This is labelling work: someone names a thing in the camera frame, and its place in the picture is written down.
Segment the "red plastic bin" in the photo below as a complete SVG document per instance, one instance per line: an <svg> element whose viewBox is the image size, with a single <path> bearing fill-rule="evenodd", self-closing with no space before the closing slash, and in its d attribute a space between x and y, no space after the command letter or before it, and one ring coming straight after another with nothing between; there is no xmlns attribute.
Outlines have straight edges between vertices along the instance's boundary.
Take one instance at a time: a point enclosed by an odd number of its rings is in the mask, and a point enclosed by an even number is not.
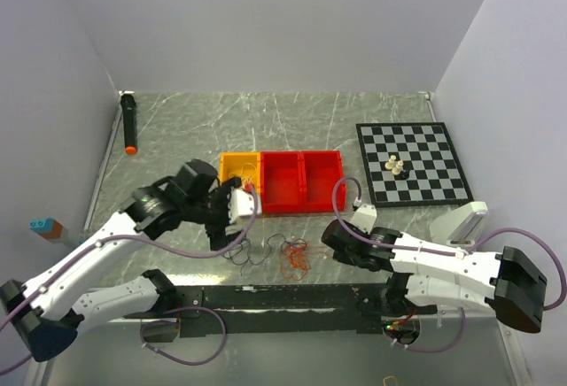
<svg viewBox="0 0 567 386"><path fill-rule="evenodd" d="M302 157L297 151L261 153L261 201L267 215L303 212L305 187Z"/></svg>
<svg viewBox="0 0 567 386"><path fill-rule="evenodd" d="M304 211L333 212L332 191L343 176L340 151L303 151L306 201Z"/></svg>

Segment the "yellow plastic bin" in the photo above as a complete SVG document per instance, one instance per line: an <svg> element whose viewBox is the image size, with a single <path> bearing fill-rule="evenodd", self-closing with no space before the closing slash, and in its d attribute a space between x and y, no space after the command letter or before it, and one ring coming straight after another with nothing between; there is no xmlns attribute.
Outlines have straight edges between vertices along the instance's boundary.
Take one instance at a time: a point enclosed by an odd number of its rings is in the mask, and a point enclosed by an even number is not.
<svg viewBox="0 0 567 386"><path fill-rule="evenodd" d="M261 154L259 152L223 152L220 157L220 181L233 177L241 179L242 188L251 186L261 193Z"/></svg>

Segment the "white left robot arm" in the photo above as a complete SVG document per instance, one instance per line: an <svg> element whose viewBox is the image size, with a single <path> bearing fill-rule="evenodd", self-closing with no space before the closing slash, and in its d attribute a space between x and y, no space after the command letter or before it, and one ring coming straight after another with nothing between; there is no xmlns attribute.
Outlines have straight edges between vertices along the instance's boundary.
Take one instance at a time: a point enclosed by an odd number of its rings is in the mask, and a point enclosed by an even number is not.
<svg viewBox="0 0 567 386"><path fill-rule="evenodd" d="M220 181L214 167L193 159L175 175L135 189L108 221L79 247L42 274L1 287L7 321L37 362L58 356L79 334L110 320L137 313L163 317L178 307L175 285L159 269L144 271L131 282L90 291L107 270L155 243L184 222L202 225L210 256L238 243L245 232L225 229L239 213L231 202L239 177Z"/></svg>

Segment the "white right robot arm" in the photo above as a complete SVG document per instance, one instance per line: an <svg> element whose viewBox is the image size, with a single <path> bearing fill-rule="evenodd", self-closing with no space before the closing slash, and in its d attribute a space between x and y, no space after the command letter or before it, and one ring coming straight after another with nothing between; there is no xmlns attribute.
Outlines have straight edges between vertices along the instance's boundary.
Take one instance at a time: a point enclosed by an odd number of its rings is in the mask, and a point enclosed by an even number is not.
<svg viewBox="0 0 567 386"><path fill-rule="evenodd" d="M433 306L493 312L506 326L539 333L548 280L519 249L468 253L375 227L366 234L334 220L322 242L342 264L391 277L363 310L387 317L428 313Z"/></svg>

